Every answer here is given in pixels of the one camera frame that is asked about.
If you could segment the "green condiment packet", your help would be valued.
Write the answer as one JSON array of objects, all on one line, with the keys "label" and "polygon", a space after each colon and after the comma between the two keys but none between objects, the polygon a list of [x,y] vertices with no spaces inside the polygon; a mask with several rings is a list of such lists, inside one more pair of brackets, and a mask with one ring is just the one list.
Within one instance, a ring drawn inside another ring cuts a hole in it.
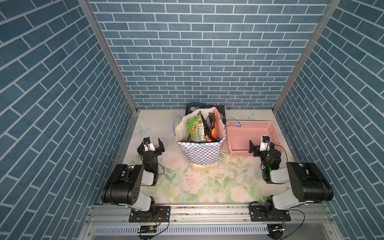
[{"label": "green condiment packet", "polygon": [[190,142],[192,143],[205,143],[205,127],[203,123],[203,119],[200,115],[197,115],[191,118],[187,127],[189,129]]}]

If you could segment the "orange condiment packet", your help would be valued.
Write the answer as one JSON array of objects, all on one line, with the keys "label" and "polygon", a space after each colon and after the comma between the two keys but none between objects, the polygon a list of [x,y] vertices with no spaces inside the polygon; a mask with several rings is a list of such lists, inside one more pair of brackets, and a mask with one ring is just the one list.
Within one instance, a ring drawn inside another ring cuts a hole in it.
[{"label": "orange condiment packet", "polygon": [[216,124],[211,129],[211,136],[213,139],[217,140],[217,125]]}]

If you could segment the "blue checkered paper bag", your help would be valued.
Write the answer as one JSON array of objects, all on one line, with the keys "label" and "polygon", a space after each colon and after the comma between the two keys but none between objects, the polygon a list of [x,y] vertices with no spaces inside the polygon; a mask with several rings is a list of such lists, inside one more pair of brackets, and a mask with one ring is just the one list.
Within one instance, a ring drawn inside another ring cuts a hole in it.
[{"label": "blue checkered paper bag", "polygon": [[[194,143],[191,140],[187,126],[189,120],[202,114],[207,119],[209,114],[215,117],[216,137],[212,142]],[[224,142],[226,140],[226,126],[223,123],[221,114],[216,107],[209,109],[198,109],[184,117],[180,121],[174,120],[173,130],[175,139],[183,154],[189,161],[193,172],[214,171],[219,167],[219,160]]]}]

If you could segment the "black red condiment packet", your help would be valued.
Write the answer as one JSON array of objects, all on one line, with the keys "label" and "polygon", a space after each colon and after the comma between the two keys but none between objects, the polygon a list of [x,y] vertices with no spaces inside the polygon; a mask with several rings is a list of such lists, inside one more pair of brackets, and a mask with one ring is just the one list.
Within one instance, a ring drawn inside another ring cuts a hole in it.
[{"label": "black red condiment packet", "polygon": [[205,123],[206,123],[207,129],[209,129],[210,131],[215,128],[216,118],[215,118],[214,113],[208,114]]}]

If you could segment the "cream yellow condiment packet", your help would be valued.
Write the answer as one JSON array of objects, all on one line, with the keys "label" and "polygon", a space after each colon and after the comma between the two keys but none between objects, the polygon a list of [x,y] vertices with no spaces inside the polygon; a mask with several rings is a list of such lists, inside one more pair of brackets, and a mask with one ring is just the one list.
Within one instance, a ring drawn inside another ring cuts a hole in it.
[{"label": "cream yellow condiment packet", "polygon": [[218,143],[219,141],[215,139],[213,136],[206,134],[205,139],[207,143]]}]

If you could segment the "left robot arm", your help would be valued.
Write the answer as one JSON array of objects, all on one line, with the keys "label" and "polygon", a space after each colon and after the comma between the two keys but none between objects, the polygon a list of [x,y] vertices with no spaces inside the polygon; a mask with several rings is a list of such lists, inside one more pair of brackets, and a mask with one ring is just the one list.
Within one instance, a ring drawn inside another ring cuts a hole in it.
[{"label": "left robot arm", "polygon": [[150,137],[145,137],[137,152],[142,162],[134,166],[116,165],[102,190],[101,200],[104,204],[153,214],[155,200],[142,194],[141,187],[154,187],[157,184],[160,175],[158,156],[165,152],[165,147],[161,140],[158,140],[156,147]]}]

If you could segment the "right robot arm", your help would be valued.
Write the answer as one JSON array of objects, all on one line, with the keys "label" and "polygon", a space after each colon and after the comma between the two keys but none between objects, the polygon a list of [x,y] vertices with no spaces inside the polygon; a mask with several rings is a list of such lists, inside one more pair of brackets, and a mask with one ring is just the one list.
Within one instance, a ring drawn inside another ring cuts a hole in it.
[{"label": "right robot arm", "polygon": [[327,202],[334,198],[330,183],[316,164],[286,162],[286,166],[281,167],[282,153],[276,146],[268,136],[262,136],[258,146],[249,141],[249,153],[261,160],[263,180],[269,185],[291,185],[286,191],[267,198],[266,212],[289,211],[304,204]]}]

